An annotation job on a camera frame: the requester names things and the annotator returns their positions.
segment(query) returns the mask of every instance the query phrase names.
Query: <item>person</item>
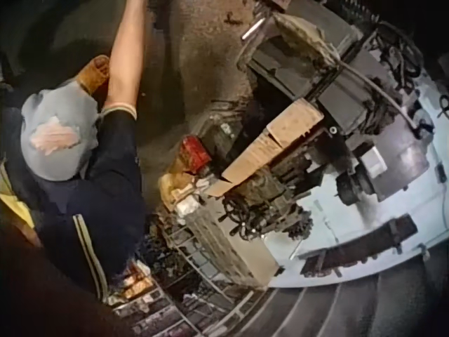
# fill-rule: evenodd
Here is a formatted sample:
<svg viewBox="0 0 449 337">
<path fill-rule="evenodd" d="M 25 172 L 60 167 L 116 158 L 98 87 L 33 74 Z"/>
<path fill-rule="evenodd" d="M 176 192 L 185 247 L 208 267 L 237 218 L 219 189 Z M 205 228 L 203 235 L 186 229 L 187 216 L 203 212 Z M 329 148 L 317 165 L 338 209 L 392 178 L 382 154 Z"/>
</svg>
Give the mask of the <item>person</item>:
<svg viewBox="0 0 449 337">
<path fill-rule="evenodd" d="M 0 168 L 0 199 L 33 229 L 22 233 L 102 301 L 145 226 L 135 107 L 146 10 L 147 0 L 126 0 L 110 59 L 98 56 L 74 79 L 26 100 L 14 144 L 20 156 L 7 150 Z M 106 80 L 98 114 L 92 94 Z"/>
</svg>

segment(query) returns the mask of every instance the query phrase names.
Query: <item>concrete floor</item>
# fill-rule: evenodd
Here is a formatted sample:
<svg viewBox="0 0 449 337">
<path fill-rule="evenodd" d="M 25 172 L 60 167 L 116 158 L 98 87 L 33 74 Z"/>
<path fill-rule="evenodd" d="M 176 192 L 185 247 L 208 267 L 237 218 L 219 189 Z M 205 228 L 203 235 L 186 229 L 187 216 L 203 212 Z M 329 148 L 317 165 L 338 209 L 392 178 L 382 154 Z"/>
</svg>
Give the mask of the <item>concrete floor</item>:
<svg viewBox="0 0 449 337">
<path fill-rule="evenodd" d="M 147 28 L 147 54 L 138 102 L 138 150 L 149 206 L 159 200 L 157 179 L 177 143 L 213 99 L 250 93 L 237 70 L 239 37 L 253 19 L 252 0 L 164 0 L 156 27 Z M 30 93 L 73 77 L 92 57 L 108 54 L 124 0 L 16 0 L 2 3 L 0 51 Z M 224 21 L 232 11 L 242 25 Z"/>
</svg>

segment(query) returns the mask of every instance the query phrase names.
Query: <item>gray cap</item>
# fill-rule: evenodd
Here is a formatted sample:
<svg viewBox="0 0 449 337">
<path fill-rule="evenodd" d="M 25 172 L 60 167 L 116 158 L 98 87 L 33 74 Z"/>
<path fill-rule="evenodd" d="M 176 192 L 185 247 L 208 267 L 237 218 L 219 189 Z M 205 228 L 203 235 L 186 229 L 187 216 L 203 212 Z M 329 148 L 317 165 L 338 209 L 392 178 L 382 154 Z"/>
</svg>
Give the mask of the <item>gray cap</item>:
<svg viewBox="0 0 449 337">
<path fill-rule="evenodd" d="M 22 107 L 22 116 L 23 157 L 34 174 L 43 179 L 69 180 L 86 165 L 91 150 L 98 145 L 97 103 L 75 81 L 31 95 Z M 58 121 L 60 128 L 76 135 L 76 142 L 48 153 L 39 149 L 32 139 L 43 130 L 42 126 L 53 120 Z"/>
</svg>

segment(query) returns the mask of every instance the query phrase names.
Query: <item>floor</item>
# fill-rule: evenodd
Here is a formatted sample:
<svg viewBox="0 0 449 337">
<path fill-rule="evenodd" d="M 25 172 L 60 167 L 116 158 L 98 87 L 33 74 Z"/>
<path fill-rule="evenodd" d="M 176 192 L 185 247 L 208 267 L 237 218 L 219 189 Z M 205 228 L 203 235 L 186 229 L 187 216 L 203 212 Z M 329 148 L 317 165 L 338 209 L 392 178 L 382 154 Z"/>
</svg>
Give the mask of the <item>floor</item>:
<svg viewBox="0 0 449 337">
<path fill-rule="evenodd" d="M 182 135 L 207 114 L 211 100 L 250 93 L 237 70 L 240 36 L 252 22 L 252 0 L 171 0 L 147 28 L 138 102 L 138 151 L 148 205 Z M 108 54 L 124 0 L 2 0 L 0 51 L 20 100 L 73 77 L 92 57 Z M 228 12 L 240 25 L 225 23 Z"/>
</svg>

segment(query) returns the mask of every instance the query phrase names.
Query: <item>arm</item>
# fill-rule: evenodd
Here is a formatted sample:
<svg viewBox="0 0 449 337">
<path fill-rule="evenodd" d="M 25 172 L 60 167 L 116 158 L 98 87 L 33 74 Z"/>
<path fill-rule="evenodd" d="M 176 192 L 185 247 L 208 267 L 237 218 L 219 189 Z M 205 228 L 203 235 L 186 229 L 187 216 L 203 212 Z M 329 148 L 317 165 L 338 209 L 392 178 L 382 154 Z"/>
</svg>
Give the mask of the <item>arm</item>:
<svg viewBox="0 0 449 337">
<path fill-rule="evenodd" d="M 127 0 L 109 64 L 105 109 L 118 103 L 135 107 L 143 68 L 146 0 Z"/>
</svg>

